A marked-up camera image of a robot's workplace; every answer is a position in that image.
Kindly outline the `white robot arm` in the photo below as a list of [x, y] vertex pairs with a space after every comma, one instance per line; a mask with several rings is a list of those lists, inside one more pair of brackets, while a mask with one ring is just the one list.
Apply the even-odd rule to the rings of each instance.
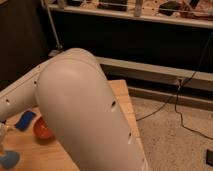
[[0, 121], [33, 106], [80, 171], [149, 171], [92, 53], [66, 50], [0, 91]]

